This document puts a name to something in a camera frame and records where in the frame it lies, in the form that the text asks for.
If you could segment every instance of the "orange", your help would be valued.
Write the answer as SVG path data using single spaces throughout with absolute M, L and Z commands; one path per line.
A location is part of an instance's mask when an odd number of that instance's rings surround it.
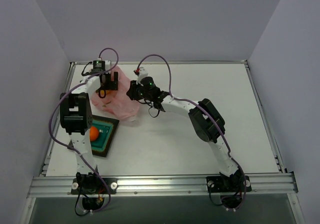
M 90 128 L 90 142 L 94 142 L 98 139 L 99 130 L 95 126 L 91 126 Z

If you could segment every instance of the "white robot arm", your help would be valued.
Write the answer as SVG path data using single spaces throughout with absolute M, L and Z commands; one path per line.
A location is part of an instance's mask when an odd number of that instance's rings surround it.
M 80 82 L 85 83 L 85 85 L 72 91 L 60 105 L 61 126 L 65 128 L 66 132 L 69 134 L 74 148 L 80 152 L 80 154 L 76 154 L 76 162 L 77 173 L 80 173 L 81 175 L 92 173 L 92 170 L 84 163 L 80 158 L 80 155 L 82 155 L 91 167 L 97 170 L 97 164 L 92 154 L 90 142 L 90 127 L 93 122 L 90 97 L 101 88 L 102 83 L 106 83 L 106 78 L 109 77 L 110 72 L 105 73 L 104 76 L 91 75 L 101 73 L 105 71 L 105 69 L 109 70 L 110 67 L 110 61 L 94 61 L 93 69 L 88 72 Z M 118 86 L 118 80 L 115 81 L 116 83 L 112 84 Z
M 218 161 L 220 173 L 226 177 L 230 177 L 231 175 L 235 174 L 235 172 L 238 170 L 238 166 L 228 156 L 228 149 L 226 145 L 223 144 L 223 142 L 217 142 L 219 133 L 214 128 L 214 125 L 210 123 L 210 120 L 203 116 L 202 112 L 191 103 L 176 100 L 175 98 L 171 97 L 168 92 L 161 91 L 155 85 L 152 77 L 148 76 L 148 72 L 143 67 L 140 67 L 138 70 L 136 70 L 135 74 L 137 75 L 137 80 L 131 81 L 130 89 L 127 92 L 127 95 L 132 100 L 147 100 L 151 102 L 154 108 L 160 111 L 176 113 L 190 118 L 196 134 L 203 141 L 208 142 L 210 148 L 212 149 L 213 155 Z M 224 133 L 225 122 L 213 104 L 208 99 L 194 102 L 203 105 L 205 108 L 211 111 L 212 116 L 215 116 L 216 123 L 220 126 L 220 129 L 223 130 Z

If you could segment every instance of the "plastic bag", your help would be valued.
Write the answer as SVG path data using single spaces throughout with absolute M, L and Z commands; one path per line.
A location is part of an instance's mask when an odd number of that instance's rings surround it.
M 94 93 L 91 102 L 97 109 L 111 113 L 119 120 L 130 119 L 130 121 L 134 121 L 135 119 L 130 117 L 134 117 L 138 113 L 140 105 L 127 96 L 130 79 L 118 66 L 111 71 L 111 79 L 113 79 L 114 72 L 118 72 L 118 90 L 107 90 L 105 98 L 100 98 L 98 93 Z

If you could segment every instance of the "white tabletop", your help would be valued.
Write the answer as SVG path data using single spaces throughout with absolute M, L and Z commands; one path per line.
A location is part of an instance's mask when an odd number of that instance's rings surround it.
M 131 80 L 133 64 L 119 65 Z M 168 90 L 165 64 L 144 64 L 155 84 Z M 83 65 L 75 67 L 71 87 L 82 79 Z M 278 173 L 267 133 L 243 64 L 173 64 L 172 93 L 181 98 L 210 99 L 225 120 L 225 136 L 231 155 L 245 173 Z M 135 121 L 121 121 L 106 157 L 95 157 L 104 176 L 218 174 L 213 153 L 196 135 L 191 121 L 177 114 L 161 112 L 157 118 L 141 105 Z M 92 113 L 112 117 L 91 105 Z M 57 139 L 69 143 L 59 127 Z M 54 144 L 47 176 L 75 176 L 75 154 Z

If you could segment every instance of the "gray wall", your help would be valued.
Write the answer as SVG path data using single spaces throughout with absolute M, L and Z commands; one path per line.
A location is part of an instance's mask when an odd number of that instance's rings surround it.
M 71 61 L 248 59 L 279 0 L 36 0 Z
M 251 58 L 253 81 L 307 223 L 319 223 L 320 0 L 281 0 Z
M 35 0 L 0 0 L 0 220 L 20 219 L 69 65 Z

